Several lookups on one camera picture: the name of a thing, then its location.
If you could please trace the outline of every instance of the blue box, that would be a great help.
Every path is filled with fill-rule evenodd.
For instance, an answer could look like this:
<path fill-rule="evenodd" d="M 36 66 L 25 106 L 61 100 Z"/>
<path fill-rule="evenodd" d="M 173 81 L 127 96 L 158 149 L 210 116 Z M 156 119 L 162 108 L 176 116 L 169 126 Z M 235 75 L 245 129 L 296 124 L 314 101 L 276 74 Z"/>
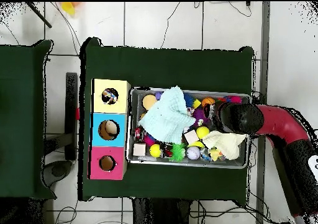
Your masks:
<path fill-rule="evenodd" d="M 93 113 L 93 139 L 92 146 L 125 146 L 125 133 L 127 126 L 127 115 L 125 114 L 102 114 Z M 98 128 L 101 122 L 112 120 L 119 126 L 119 134 L 113 140 L 105 140 L 98 133 Z"/>

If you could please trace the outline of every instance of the green table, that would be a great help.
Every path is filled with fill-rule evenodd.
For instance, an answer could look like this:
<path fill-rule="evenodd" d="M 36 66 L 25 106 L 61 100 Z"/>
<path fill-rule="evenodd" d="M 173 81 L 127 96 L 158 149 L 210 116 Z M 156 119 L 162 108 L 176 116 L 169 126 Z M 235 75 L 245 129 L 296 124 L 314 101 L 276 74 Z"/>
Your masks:
<path fill-rule="evenodd" d="M 87 178 L 91 79 L 127 80 L 132 86 L 250 94 L 253 49 L 242 50 L 149 50 L 101 47 L 88 38 L 81 47 L 81 122 L 79 142 L 79 190 L 83 199 L 100 197 L 156 197 L 246 201 L 247 168 L 187 168 L 128 164 L 122 181 Z"/>

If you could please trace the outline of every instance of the pink box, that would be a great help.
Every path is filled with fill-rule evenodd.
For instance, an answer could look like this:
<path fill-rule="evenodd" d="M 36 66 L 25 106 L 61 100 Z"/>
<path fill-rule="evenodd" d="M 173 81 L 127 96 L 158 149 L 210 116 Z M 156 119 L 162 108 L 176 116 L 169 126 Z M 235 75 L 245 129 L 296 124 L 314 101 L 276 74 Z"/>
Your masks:
<path fill-rule="evenodd" d="M 125 160 L 125 148 L 116 146 L 93 146 L 91 155 L 91 174 L 88 174 L 88 179 L 110 179 L 122 180 L 127 168 Z M 111 156 L 116 162 L 113 170 L 105 171 L 99 165 L 99 160 L 103 156 Z"/>

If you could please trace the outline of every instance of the shape sorter box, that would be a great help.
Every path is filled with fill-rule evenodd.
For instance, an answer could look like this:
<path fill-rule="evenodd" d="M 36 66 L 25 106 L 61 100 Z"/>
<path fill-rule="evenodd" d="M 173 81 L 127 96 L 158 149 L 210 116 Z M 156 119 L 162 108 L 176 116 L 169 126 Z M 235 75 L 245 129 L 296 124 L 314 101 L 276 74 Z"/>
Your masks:
<path fill-rule="evenodd" d="M 102 100 L 102 94 L 105 90 L 112 90 L 116 94 L 116 102 L 106 103 Z M 126 114 L 128 109 L 130 84 L 127 81 L 92 79 L 92 95 L 94 113 Z"/>
<path fill-rule="evenodd" d="M 113 121 L 119 129 L 119 133 L 112 140 L 105 140 L 99 135 L 99 127 L 104 121 Z M 127 115 L 126 114 L 102 114 L 93 113 L 93 137 L 92 146 L 126 146 Z"/>
<path fill-rule="evenodd" d="M 127 169 L 124 147 L 93 146 L 89 155 L 91 160 L 88 179 L 122 180 Z M 105 171 L 101 167 L 101 159 L 105 156 L 111 157 L 115 162 L 110 171 Z"/>

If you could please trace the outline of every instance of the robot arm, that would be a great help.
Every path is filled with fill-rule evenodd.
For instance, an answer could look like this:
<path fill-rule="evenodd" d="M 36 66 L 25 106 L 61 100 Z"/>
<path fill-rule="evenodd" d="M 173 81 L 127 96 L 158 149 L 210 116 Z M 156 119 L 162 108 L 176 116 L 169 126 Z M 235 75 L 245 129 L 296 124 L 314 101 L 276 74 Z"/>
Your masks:
<path fill-rule="evenodd" d="M 291 215 L 318 224 L 318 155 L 304 127 L 281 107 L 219 102 L 214 122 L 223 132 L 266 135 Z"/>

